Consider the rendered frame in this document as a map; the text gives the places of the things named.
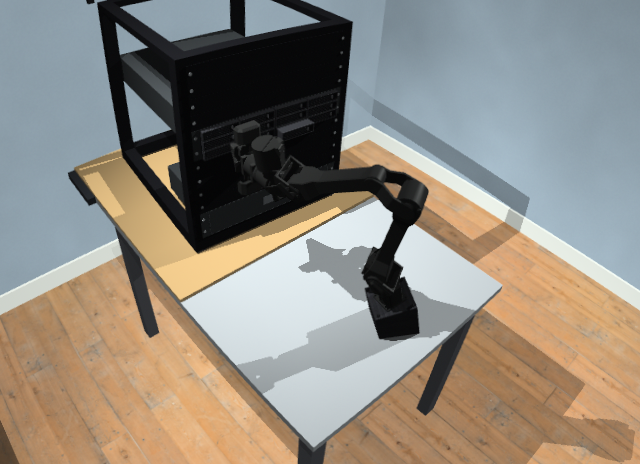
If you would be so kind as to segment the black rack frame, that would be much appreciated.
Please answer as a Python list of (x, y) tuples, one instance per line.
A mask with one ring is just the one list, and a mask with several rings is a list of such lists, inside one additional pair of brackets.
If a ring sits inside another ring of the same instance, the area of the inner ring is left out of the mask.
[[(334, 194), (300, 203), (274, 202), (264, 188), (243, 196), (232, 152), (204, 161), (200, 130), (335, 89), (337, 116), (284, 146), (285, 158), (339, 169), (353, 22), (302, 0), (272, 0), (320, 22), (245, 37), (245, 0), (230, 0), (230, 29), (171, 43), (120, 8), (146, 1), (98, 6), (119, 141), (125, 161), (195, 252)], [(120, 55), (115, 22), (148, 48)], [(124, 82), (173, 131), (133, 142)], [(179, 162), (168, 166), (169, 180), (185, 209), (141, 157), (175, 144)]]

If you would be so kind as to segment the tan wooden board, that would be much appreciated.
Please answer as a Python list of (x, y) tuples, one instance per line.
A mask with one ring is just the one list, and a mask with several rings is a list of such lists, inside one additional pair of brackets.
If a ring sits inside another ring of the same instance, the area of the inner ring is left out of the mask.
[[(177, 144), (142, 156), (173, 196)], [(122, 157), (121, 149), (74, 170), (150, 267), (183, 302), (374, 197), (334, 193), (196, 253)]]

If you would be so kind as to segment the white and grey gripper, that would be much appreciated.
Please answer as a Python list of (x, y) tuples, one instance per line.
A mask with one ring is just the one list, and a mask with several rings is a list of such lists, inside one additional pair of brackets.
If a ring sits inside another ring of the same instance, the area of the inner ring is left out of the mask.
[[(241, 172), (246, 182), (238, 182), (238, 192), (247, 196), (257, 191), (262, 190), (255, 180), (255, 173), (257, 171), (252, 146), (252, 141), (261, 136), (260, 124), (255, 120), (235, 126), (233, 129), (235, 143), (230, 144), (233, 161), (235, 165), (235, 171)], [(236, 148), (234, 148), (234, 146)], [(234, 158), (235, 157), (235, 158)], [(240, 159), (241, 158), (241, 159)], [(252, 179), (252, 182), (251, 182)], [(247, 181), (249, 180), (249, 181)]]

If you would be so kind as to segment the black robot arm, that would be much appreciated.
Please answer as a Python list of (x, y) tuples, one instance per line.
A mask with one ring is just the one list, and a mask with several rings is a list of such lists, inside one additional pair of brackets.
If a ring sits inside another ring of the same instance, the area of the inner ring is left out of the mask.
[[(274, 202), (285, 197), (293, 202), (305, 202), (322, 194), (369, 191), (392, 212), (388, 236), (386, 234), (379, 249), (372, 248), (361, 274), (375, 294), (373, 297), (386, 311), (407, 300), (403, 292), (401, 297), (399, 278), (403, 266), (394, 260), (395, 253), (408, 227), (421, 216), (429, 189), (407, 173), (379, 164), (327, 171), (305, 166), (291, 155), (285, 158), (284, 141), (276, 138), (263, 135), (251, 143), (257, 167), (255, 180), (273, 196)], [(287, 179), (291, 168), (295, 169)], [(384, 182), (402, 186), (397, 198)]]

